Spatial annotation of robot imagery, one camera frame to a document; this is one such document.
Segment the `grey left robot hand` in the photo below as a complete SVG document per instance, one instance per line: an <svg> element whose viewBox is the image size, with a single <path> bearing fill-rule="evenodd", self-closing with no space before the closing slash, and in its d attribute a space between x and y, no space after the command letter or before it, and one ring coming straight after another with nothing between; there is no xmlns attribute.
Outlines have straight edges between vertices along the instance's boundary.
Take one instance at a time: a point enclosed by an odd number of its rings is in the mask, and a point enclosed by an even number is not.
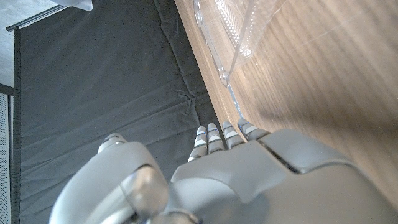
<svg viewBox="0 0 398 224"><path fill-rule="evenodd" d="M245 119L199 127L166 180L149 150L119 134L67 183L50 223L396 223L397 210L335 149Z"/></svg>

